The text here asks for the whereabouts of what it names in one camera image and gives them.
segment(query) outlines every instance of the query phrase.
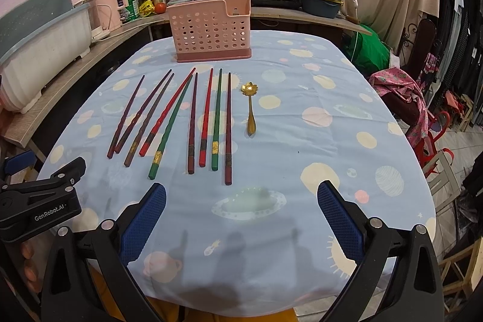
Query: green bag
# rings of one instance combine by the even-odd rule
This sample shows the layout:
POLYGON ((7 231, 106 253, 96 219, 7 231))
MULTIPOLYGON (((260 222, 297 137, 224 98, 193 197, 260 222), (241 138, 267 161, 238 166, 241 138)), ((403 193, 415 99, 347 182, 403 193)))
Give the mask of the green bag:
POLYGON ((356 33, 348 45, 343 47, 345 56, 352 58, 352 63, 364 77, 369 77, 378 71, 389 68, 389 48, 370 27, 362 25, 372 36, 356 33))

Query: blue gripper pad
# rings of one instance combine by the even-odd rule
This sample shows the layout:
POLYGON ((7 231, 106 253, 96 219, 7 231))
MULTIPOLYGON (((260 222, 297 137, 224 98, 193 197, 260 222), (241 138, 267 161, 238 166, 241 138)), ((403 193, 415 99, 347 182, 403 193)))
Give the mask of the blue gripper pad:
POLYGON ((159 184, 122 234, 119 259, 124 266, 139 257, 165 206, 166 190, 159 184))
POLYGON ((334 193, 337 193, 337 190, 329 181, 319 185, 317 201, 320 210, 329 223, 345 257, 359 264, 364 258, 363 235, 334 193))
POLYGON ((6 175, 15 175, 17 172, 35 165, 35 161, 35 153, 32 151, 26 151, 6 159, 3 171, 6 175))

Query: flower-shaped spoon head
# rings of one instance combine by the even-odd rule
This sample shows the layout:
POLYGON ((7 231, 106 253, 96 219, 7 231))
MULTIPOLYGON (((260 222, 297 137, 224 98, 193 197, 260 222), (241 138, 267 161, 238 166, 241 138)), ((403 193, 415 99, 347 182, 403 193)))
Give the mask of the flower-shaped spoon head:
POLYGON ((241 86, 241 91, 245 96, 253 96, 254 94, 257 94, 257 89, 258 87, 251 82, 241 86))

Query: blue container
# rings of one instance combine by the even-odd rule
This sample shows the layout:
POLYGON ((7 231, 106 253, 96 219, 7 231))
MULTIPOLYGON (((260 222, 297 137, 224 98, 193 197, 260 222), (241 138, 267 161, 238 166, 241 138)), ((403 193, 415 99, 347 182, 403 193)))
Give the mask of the blue container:
POLYGON ((302 10, 317 17, 335 18, 340 4, 324 0, 300 0, 302 10))

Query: gold spoon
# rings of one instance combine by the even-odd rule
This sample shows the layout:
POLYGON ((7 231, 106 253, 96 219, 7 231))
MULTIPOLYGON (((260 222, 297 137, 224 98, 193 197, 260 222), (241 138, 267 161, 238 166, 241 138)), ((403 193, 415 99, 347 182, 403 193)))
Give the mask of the gold spoon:
POLYGON ((255 131, 257 131, 257 125, 255 124, 255 117, 253 116, 252 109, 252 96, 257 94, 257 89, 258 87, 251 82, 241 86, 241 91, 243 94, 248 96, 248 105, 250 106, 250 113, 248 114, 248 123, 246 128, 248 135, 253 135, 255 134, 255 131))

